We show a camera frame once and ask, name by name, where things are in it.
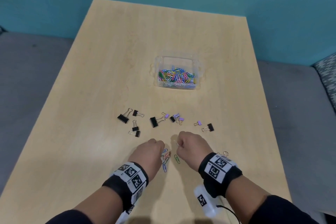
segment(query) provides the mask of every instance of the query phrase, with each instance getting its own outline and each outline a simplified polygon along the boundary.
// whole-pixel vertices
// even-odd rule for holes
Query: black cable
[[[222,206],[222,205],[216,205],[217,207],[222,207],[222,208],[225,208],[225,209],[227,209],[227,210],[229,210],[230,212],[232,212],[232,214],[237,218],[237,220],[238,220],[238,217],[237,217],[237,215],[232,211],[232,210],[230,210],[229,208],[227,208],[227,207],[225,207],[225,206]]]

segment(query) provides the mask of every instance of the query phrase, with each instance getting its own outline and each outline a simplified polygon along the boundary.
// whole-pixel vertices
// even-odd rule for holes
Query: clear plastic box
[[[173,88],[173,89],[184,89],[184,90],[194,90],[199,86],[200,78],[203,76],[203,68],[195,57],[195,55],[176,53],[176,52],[165,52],[168,56],[159,56],[155,58],[155,80],[156,86]],[[191,82],[176,82],[174,80],[167,81],[166,79],[172,79],[163,74],[159,74],[165,69],[178,69],[182,68],[185,72],[189,73],[191,77]]]

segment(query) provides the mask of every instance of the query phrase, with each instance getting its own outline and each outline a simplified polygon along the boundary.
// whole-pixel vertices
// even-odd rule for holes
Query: black sleeve
[[[249,224],[318,224],[290,201],[278,196],[268,196],[250,219]]]
[[[90,219],[78,210],[68,210],[56,215],[46,224],[93,224]]]

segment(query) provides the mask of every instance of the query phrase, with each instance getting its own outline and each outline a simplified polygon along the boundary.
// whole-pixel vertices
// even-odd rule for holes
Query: person's left hand
[[[162,166],[161,154],[165,143],[154,138],[139,145],[128,158],[129,162],[138,163],[147,173],[149,182],[154,179]]]

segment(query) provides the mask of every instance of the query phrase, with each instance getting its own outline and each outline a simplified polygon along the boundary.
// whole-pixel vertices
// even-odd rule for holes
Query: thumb
[[[176,150],[176,153],[181,159],[183,159],[184,161],[186,160],[187,151],[185,148],[183,148],[182,146],[179,146]]]

